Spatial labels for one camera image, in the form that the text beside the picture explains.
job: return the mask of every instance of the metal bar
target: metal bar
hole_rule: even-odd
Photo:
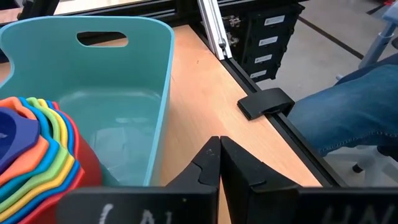
[[[216,0],[198,0],[200,14],[203,25],[210,43],[210,50],[219,60],[231,58],[232,53],[229,48],[220,8]]]

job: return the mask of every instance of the gray floor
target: gray floor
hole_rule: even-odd
[[[379,4],[373,0],[312,0],[303,3],[306,10],[302,17],[361,54],[368,51],[377,34],[384,28],[384,21],[366,14]],[[360,60],[326,37],[298,21],[288,51],[276,80],[258,83],[262,88],[280,87],[294,100],[324,90],[336,83],[336,76],[346,75],[358,69]],[[398,51],[388,45],[382,58]],[[326,161],[352,186],[362,186],[364,175],[355,174],[354,162]],[[383,186],[397,186],[381,174]]]

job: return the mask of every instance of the basket handle hole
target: basket handle hole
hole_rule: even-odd
[[[87,47],[100,47],[93,44],[97,44],[98,42],[127,38],[126,35],[120,32],[79,32],[77,33],[76,37],[81,44]],[[111,46],[125,47],[127,44],[128,40],[126,42],[116,41],[115,43],[112,43]]]

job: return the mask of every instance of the black plastic bracket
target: black plastic bracket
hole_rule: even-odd
[[[238,101],[239,109],[250,121],[264,114],[283,113],[287,116],[293,106],[294,100],[280,88],[262,90]]]

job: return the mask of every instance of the white label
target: white label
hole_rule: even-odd
[[[259,42],[259,47],[267,45],[267,44],[273,44],[275,42],[278,41],[278,37],[271,37],[271,38],[267,38],[267,39],[262,39]]]
[[[265,74],[267,74],[267,70],[253,73],[250,75],[250,78],[257,78],[257,77],[263,76]]]
[[[272,58],[272,55],[262,56],[262,57],[256,58],[254,63],[265,62],[265,61],[271,60],[271,58]]]
[[[284,22],[284,21],[285,21],[285,16],[272,17],[272,18],[266,19],[266,22],[264,23],[264,26],[278,24],[278,23]]]

